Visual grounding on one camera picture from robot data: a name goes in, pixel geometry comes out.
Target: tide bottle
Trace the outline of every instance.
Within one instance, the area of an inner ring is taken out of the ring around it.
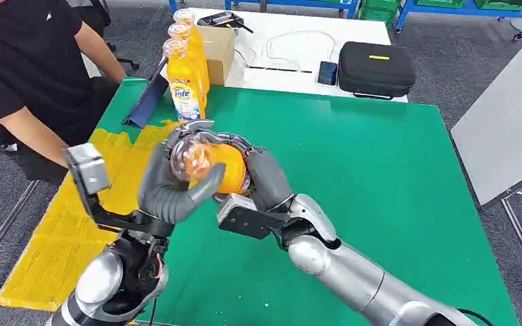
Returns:
[[[199,31],[195,27],[195,14],[189,9],[179,9],[173,14],[175,22],[185,24],[190,27],[189,39],[187,40],[189,48],[197,53],[197,56],[201,58],[203,65],[203,86],[205,88],[205,94],[209,93],[209,71],[207,70],[207,57],[205,56],[205,45],[203,44],[203,38]]]
[[[171,96],[181,122],[205,119],[197,65],[186,52],[187,43],[180,39],[168,39],[163,44],[163,53],[169,59],[167,77]]]
[[[185,56],[193,60],[199,70],[199,85],[201,87],[201,94],[203,95],[203,102],[207,106],[207,91],[209,89],[209,73],[207,72],[207,63],[203,66],[203,57],[199,53],[198,48],[189,43],[189,36],[191,34],[191,26],[175,23],[172,24],[167,33],[172,39],[180,39],[187,43],[187,50]]]

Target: green table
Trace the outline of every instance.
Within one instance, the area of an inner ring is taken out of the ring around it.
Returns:
[[[139,131],[120,121],[146,83],[124,81],[99,127],[135,139]],[[517,325],[437,107],[212,87],[207,117],[269,148],[294,191],[318,201],[345,242],[392,274],[495,326]],[[150,124],[163,119],[175,119],[167,95]],[[297,270],[272,236],[217,229],[215,209],[207,202],[175,228],[155,322],[367,325]]]

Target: man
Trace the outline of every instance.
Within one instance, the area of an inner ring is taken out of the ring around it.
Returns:
[[[81,52],[112,81],[89,79]],[[125,76],[65,0],[0,0],[0,138],[27,179],[60,180],[61,149],[87,141]]]

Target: office chair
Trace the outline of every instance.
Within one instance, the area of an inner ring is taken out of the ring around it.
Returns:
[[[92,7],[74,7],[73,9],[77,12],[79,17],[89,25],[94,31],[96,31],[101,37],[105,32],[105,28],[111,24],[111,17],[109,16],[109,6],[106,0],[102,0],[103,4],[99,0],[90,0]],[[114,44],[107,42],[107,47],[111,52],[115,52],[117,47]],[[133,70],[139,69],[139,65],[132,60],[117,58],[118,62],[126,63],[131,66]]]

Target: plastic bottle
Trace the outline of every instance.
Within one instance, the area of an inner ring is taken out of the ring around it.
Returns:
[[[209,70],[207,69],[207,57],[205,56],[205,45],[203,44],[203,38],[199,31],[195,27],[195,14],[189,9],[179,9],[173,14],[175,22],[190,26],[189,34],[189,48],[194,49],[197,55],[203,61],[203,86],[205,88],[205,94],[209,93]]]
[[[185,55],[186,51],[187,44],[180,39],[168,39],[163,44],[163,53],[169,58],[167,77],[179,121],[205,118],[198,69]]]
[[[175,175],[191,182],[204,178],[218,162],[225,163],[225,174],[218,192],[243,194],[250,184],[243,156],[227,144],[211,144],[198,138],[185,138],[171,151],[171,170]]]
[[[189,36],[191,34],[191,26],[180,24],[176,22],[172,24],[167,30],[169,36],[173,39],[180,39],[187,43],[187,51],[185,55],[193,60],[199,70],[199,85],[201,86],[201,94],[203,95],[203,102],[207,106],[207,91],[209,89],[209,73],[207,72],[207,64],[203,66],[203,57],[198,48],[189,43]]]

